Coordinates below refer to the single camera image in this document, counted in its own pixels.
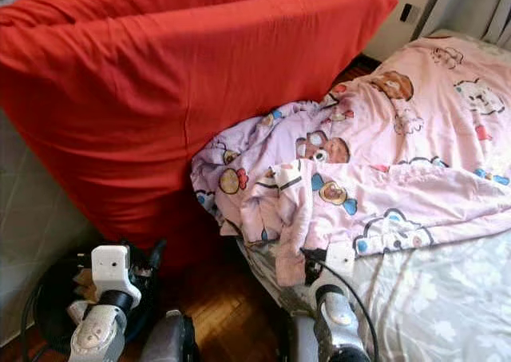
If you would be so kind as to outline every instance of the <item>red fabric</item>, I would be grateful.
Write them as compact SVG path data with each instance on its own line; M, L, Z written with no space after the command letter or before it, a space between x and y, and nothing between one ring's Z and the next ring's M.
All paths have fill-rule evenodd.
M0 8L1 103L104 235L168 237L176 270L216 231L189 186L193 154L238 121L320 99L395 4L22 0Z

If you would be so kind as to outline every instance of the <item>cartoon print blanket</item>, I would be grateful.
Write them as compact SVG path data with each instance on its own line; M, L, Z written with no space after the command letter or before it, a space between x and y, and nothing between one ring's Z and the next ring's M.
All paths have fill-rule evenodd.
M357 257L511 229L511 66L457 38L411 42L320 103L225 130L192 160L223 235L279 240L280 284L301 248Z

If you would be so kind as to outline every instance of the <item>wall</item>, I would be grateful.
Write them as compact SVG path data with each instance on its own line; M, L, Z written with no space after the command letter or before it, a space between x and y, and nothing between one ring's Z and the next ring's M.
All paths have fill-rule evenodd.
M95 236L0 110L0 345L46 268Z
M378 33L369 41L363 53L379 61L387 59L393 52L412 38L422 12L429 0L399 0L399 4L382 24ZM418 6L420 13L413 22L401 22L399 18L406 3Z

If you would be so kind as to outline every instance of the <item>gray bed sheet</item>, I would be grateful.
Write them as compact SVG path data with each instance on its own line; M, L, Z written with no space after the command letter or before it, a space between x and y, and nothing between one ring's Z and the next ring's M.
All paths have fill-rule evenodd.
M511 54L477 44L511 65ZM254 275L288 312L311 310L308 288L280 287L275 278L278 244L239 247ZM363 257L351 278L374 321L380 358L388 361L511 360L511 231L432 248ZM359 333L370 344L362 313Z

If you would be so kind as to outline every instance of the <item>black cable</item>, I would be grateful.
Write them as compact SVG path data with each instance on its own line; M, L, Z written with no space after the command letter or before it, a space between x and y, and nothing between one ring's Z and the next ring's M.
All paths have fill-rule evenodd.
M32 362L38 362L39 358L41 358L41 356L48 350L50 350L50 346L48 344L43 344L38 352L35 353L34 358L32 358Z
M362 312L364 316L366 317L367 324L369 325L370 334L373 338L373 349L374 349L374 362L379 362L379 347L378 347L378 337L376 336L376 330L374 329L373 321L371 320L369 313L367 312L366 307L362 303L362 300L358 296L358 294L355 292L355 290L351 287L351 285L345 280L343 277L341 277L335 270L333 270L330 266L328 266L325 262L318 260L317 258L313 257L311 254L305 252L303 249L300 249L300 252L302 252L303 256L308 259L309 261L314 261L318 265L323 266L326 270L332 273L335 277L337 277L340 281L342 281L346 287L350 290L351 294L355 297L357 300L358 306L362 309Z
M31 362L29 357L29 348L26 342L26 322L28 320L29 311L32 309L32 303L34 302L34 298L38 294L39 284L36 285L34 290L30 293L28 299L26 300L25 307L22 312L22 323L19 333L20 343L22 344L22 359L23 362Z

